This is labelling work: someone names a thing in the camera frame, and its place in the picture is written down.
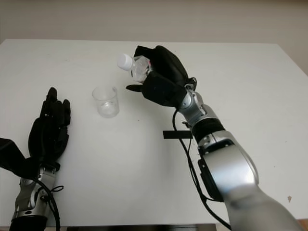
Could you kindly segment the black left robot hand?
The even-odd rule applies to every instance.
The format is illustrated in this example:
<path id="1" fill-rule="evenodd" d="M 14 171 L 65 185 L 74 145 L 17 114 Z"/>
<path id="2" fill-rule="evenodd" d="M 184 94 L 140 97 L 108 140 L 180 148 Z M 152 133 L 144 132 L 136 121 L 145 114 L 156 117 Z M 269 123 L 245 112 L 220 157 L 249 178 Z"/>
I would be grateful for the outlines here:
<path id="1" fill-rule="evenodd" d="M 51 87 L 29 134 L 30 156 L 39 163 L 59 168 L 58 159 L 64 153 L 69 139 L 70 121 L 70 101 L 58 100 L 57 89 Z"/>

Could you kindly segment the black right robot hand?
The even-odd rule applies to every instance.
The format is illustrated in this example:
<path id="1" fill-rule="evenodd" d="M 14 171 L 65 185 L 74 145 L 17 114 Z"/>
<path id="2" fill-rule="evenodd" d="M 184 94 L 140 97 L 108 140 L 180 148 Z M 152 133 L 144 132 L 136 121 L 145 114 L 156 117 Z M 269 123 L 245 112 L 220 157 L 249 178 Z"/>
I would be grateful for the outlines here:
<path id="1" fill-rule="evenodd" d="M 190 82 L 188 74 L 179 58 L 167 48 L 138 46 L 135 56 L 142 55 L 151 62 L 153 70 L 141 85 L 128 85 L 126 89 L 141 92 L 143 95 L 185 94 L 185 85 Z"/>

